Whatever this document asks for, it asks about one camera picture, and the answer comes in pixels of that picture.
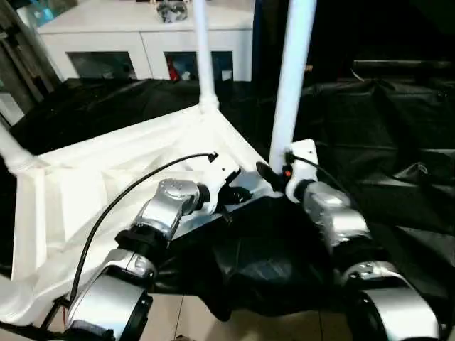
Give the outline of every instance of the floor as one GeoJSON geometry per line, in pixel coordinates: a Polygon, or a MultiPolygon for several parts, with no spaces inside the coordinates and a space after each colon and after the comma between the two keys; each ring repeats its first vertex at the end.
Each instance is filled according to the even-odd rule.
{"type": "MultiPolygon", "coordinates": [[[[50,329],[63,329],[61,312],[56,315],[50,329]]],[[[172,341],[179,335],[195,341],[351,340],[348,326],[340,314],[309,311],[282,318],[265,318],[247,311],[237,311],[229,322],[222,323],[210,314],[198,297],[154,295],[149,322],[141,341],[172,341]]],[[[27,339],[0,330],[0,340],[27,339]]]]}

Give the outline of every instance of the white bracket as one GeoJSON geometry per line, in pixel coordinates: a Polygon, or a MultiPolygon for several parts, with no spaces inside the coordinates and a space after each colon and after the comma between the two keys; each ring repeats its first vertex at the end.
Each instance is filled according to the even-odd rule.
{"type": "MultiPolygon", "coordinates": [[[[301,140],[294,142],[291,145],[291,151],[295,156],[304,158],[313,163],[318,164],[318,156],[316,154],[316,145],[311,139],[301,140]]],[[[316,175],[317,169],[308,163],[300,160],[295,160],[292,163],[292,176],[291,180],[286,186],[286,196],[289,200],[295,203],[299,203],[300,200],[296,198],[295,192],[296,187],[302,180],[314,180],[317,181],[316,175]]]]}

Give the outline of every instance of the black tarp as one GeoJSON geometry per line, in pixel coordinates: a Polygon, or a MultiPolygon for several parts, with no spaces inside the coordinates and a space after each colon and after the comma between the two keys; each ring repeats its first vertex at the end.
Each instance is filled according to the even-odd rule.
{"type": "MultiPolygon", "coordinates": [[[[248,83],[217,85],[220,110],[268,158],[275,97],[248,83]]],[[[194,82],[69,80],[12,130],[32,153],[183,109],[194,82]]],[[[313,138],[320,164],[360,204],[376,241],[449,318],[455,291],[455,87],[387,82],[314,85],[295,140],[313,138]]],[[[16,184],[0,170],[3,271],[11,267],[16,184]]],[[[338,295],[317,232],[284,199],[263,199],[175,241],[156,290],[201,296],[219,318],[231,308],[278,315],[333,305],[338,295]]]]}

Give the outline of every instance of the black cable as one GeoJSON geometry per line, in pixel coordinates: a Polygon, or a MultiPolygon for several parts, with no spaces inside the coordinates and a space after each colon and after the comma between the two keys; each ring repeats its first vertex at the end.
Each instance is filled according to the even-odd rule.
{"type": "Polygon", "coordinates": [[[320,165],[318,165],[317,163],[314,163],[313,161],[310,161],[310,160],[307,160],[305,158],[301,158],[299,156],[295,156],[294,154],[287,154],[287,158],[290,158],[289,161],[293,161],[292,159],[294,160],[299,160],[299,161],[302,161],[302,162],[305,162],[305,163],[308,163],[309,165],[313,166],[314,168],[316,168],[318,171],[321,171],[322,173],[324,173],[324,175],[333,183],[335,184],[339,190],[341,190],[341,192],[344,192],[350,199],[350,201],[353,203],[353,205],[355,206],[355,208],[357,208],[357,210],[361,213],[361,209],[360,209],[360,206],[359,204],[354,200],[353,196],[349,193],[348,190],[345,189],[345,187],[343,185],[341,185],[341,183],[336,180],[336,178],[331,175],[326,169],[324,169],[323,167],[321,167],[320,165]]]}
{"type": "Polygon", "coordinates": [[[164,166],[161,166],[155,170],[153,170],[152,172],[150,173],[147,173],[146,175],[144,175],[142,178],[134,181],[130,186],[128,186],[128,188],[126,188],[123,192],[121,192],[110,204],[109,206],[106,207],[106,209],[103,211],[103,213],[100,215],[100,217],[98,218],[98,220],[96,221],[96,223],[93,225],[92,227],[92,230],[90,231],[88,237],[87,237],[87,240],[85,241],[85,245],[84,245],[84,248],[82,249],[82,253],[80,255],[80,259],[79,259],[79,263],[77,264],[77,268],[76,268],[76,274],[74,276],[74,280],[73,280],[73,286],[71,287],[71,294],[70,294],[70,304],[73,304],[75,298],[76,298],[76,295],[77,295],[77,288],[79,287],[79,281],[80,281],[80,277],[82,276],[82,268],[84,267],[84,263],[85,263],[85,259],[87,258],[87,253],[88,253],[88,249],[90,247],[90,244],[92,243],[92,240],[93,240],[93,237],[95,236],[95,233],[96,231],[98,230],[98,227],[100,227],[102,221],[104,220],[104,218],[109,214],[109,212],[112,210],[112,208],[114,208],[114,206],[116,204],[119,203],[119,201],[125,196],[127,195],[129,192],[131,192],[136,186],[138,186],[139,184],[143,183],[145,180],[147,180],[148,178],[150,178],[151,176],[161,172],[162,170],[168,168],[168,167],[171,167],[173,165],[175,165],[176,163],[179,163],[181,161],[185,161],[185,160],[188,160],[189,158],[200,158],[201,156],[207,156],[209,157],[209,160],[210,162],[216,158],[217,154],[216,153],[199,153],[199,154],[193,154],[193,155],[189,155],[189,156],[184,156],[183,158],[178,158],[174,161],[171,161],[169,163],[167,163],[166,165],[164,166]]]}

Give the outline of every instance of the white pipe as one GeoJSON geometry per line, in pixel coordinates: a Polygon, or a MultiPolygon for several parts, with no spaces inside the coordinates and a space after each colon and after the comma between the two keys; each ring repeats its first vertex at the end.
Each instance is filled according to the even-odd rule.
{"type": "Polygon", "coordinates": [[[13,174],[27,169],[34,163],[33,155],[22,148],[2,124],[0,124],[0,155],[13,174]]]}
{"type": "Polygon", "coordinates": [[[289,2],[269,157],[270,167],[275,173],[282,172],[284,152],[290,148],[294,138],[315,10],[316,0],[291,0],[289,2]]]}
{"type": "Polygon", "coordinates": [[[204,112],[208,107],[218,108],[218,98],[215,94],[215,83],[213,81],[213,64],[212,53],[208,46],[208,29],[207,29],[207,13],[205,10],[206,0],[194,0],[194,21],[196,29],[196,38],[198,41],[198,73],[200,99],[199,105],[201,111],[204,112]]]}

